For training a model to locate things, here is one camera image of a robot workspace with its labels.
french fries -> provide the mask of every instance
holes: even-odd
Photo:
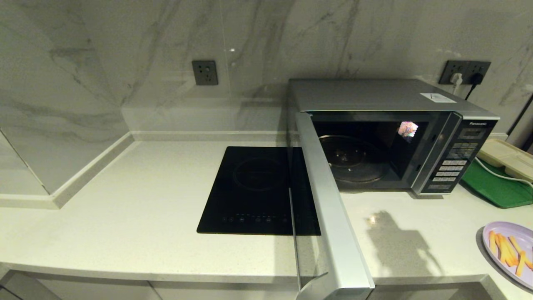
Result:
[[[520,262],[518,262],[518,267],[516,268],[516,276],[522,276],[522,270],[524,269],[524,263],[526,262],[526,252],[520,251]]]
[[[516,242],[516,239],[514,238],[514,236],[509,236],[509,240],[511,240],[511,244],[513,244],[513,247],[518,251],[518,253],[521,253],[522,252],[522,249],[520,248],[520,246],[518,245],[518,243]],[[529,261],[529,259],[527,258],[527,256],[524,256],[524,263],[528,266],[528,268],[532,269],[533,270],[533,263],[531,263]]]
[[[489,245],[492,254],[494,254],[494,256],[497,256],[498,250],[496,249],[496,234],[492,230],[489,232]]]
[[[524,265],[533,271],[533,264],[527,258],[526,252],[520,248],[514,236],[511,235],[507,238],[500,233],[490,231],[489,248],[502,264],[509,267],[517,266],[515,273],[517,276],[522,276]]]

white cable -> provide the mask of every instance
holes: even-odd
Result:
[[[454,91],[452,92],[452,94],[455,95],[455,94],[457,93],[457,89],[458,89],[459,86],[463,83],[463,74],[461,74],[461,73],[454,73],[454,74],[451,76],[450,82],[454,84]]]
[[[525,184],[528,184],[532,189],[533,189],[533,184],[531,184],[531,182],[527,181],[527,180],[524,180],[524,179],[518,179],[518,178],[512,178],[512,177],[505,177],[505,176],[502,176],[502,175],[498,175],[494,172],[492,172],[491,170],[489,170],[489,168],[487,168],[485,166],[484,163],[481,162],[481,160],[477,157],[474,157],[475,161],[478,162],[478,164],[480,164],[484,169],[485,171],[491,173],[492,175],[496,176],[496,177],[499,177],[499,178],[503,178],[503,179],[507,179],[507,180],[512,180],[512,181],[519,181],[521,183],[525,183]]]

wall outlet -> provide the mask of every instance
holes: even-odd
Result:
[[[218,85],[216,64],[214,60],[193,60],[192,70],[195,74],[196,85]]]
[[[463,84],[472,84],[472,75],[479,73],[485,78],[489,66],[490,61],[448,60],[439,84],[452,84],[450,80],[454,73],[463,74]]]

black induction cooktop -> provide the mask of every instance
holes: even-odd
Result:
[[[300,148],[228,147],[198,233],[320,235]]]

marble wall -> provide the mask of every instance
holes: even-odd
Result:
[[[0,194],[48,195],[1,132]]]
[[[128,128],[279,130],[289,78],[436,85],[446,60],[477,59],[492,65],[470,101],[506,132],[533,92],[532,12],[531,0],[2,0],[0,126],[54,191]],[[216,61],[219,85],[195,85],[194,59]]]
[[[448,59],[492,62],[470,101],[502,117],[496,132],[533,92],[531,0],[94,0],[82,11],[132,130],[277,130],[289,78],[436,85]],[[214,59],[220,84],[195,86],[193,59]]]
[[[81,9],[0,1],[0,127],[49,192],[128,132]]]

